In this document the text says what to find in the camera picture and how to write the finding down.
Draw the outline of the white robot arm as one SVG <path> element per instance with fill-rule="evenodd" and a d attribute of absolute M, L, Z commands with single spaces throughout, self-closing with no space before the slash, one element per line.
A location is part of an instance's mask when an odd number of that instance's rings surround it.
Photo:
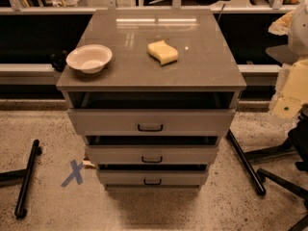
<path fill-rule="evenodd" d="M 269 111 L 281 119 L 292 119 L 308 104 L 308 0 L 272 22 L 269 32 L 288 36 L 288 49 L 298 55 L 293 64 L 283 64 L 276 81 L 276 94 Z"/>

